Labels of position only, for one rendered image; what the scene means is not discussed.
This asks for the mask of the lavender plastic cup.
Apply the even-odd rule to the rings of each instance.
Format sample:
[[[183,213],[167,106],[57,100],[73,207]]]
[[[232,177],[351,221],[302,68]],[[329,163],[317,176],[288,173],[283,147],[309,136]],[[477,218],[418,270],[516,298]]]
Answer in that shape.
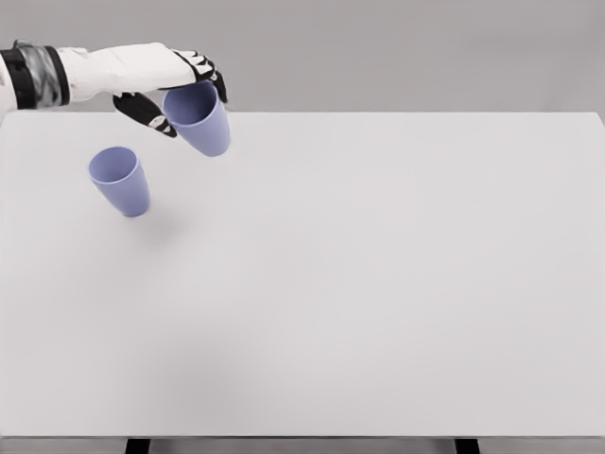
[[[167,90],[162,109],[177,134],[205,156],[216,157],[229,148],[226,110],[211,81]]]
[[[89,162],[87,172],[101,195],[122,215],[138,217],[150,207],[145,171],[130,148],[102,149]]]

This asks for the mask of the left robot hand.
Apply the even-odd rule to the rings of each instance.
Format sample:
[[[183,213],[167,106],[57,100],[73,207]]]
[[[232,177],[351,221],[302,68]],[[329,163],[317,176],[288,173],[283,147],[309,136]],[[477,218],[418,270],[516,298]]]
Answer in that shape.
[[[161,43],[113,47],[114,108],[135,122],[165,136],[177,132],[147,93],[210,81],[219,99],[228,101],[225,80],[216,64],[197,50],[178,50]]]

